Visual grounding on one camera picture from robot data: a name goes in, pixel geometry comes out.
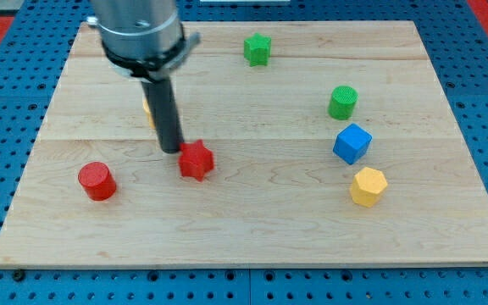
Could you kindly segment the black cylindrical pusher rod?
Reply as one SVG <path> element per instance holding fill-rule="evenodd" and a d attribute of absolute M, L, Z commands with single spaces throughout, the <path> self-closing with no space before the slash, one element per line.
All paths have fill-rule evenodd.
<path fill-rule="evenodd" d="M 147 105 L 155 125 L 158 144 L 164 153 L 178 153 L 184 142 L 180 116 L 170 78 L 154 82 L 143 81 Z"/>

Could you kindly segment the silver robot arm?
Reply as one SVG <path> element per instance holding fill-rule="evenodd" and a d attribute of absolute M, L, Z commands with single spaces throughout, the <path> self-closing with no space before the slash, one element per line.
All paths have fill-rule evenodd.
<path fill-rule="evenodd" d="M 186 34 L 174 0 L 91 0 L 103 51 L 117 71 L 141 81 L 158 144 L 177 153 L 184 142 L 171 74 L 201 42 Z"/>

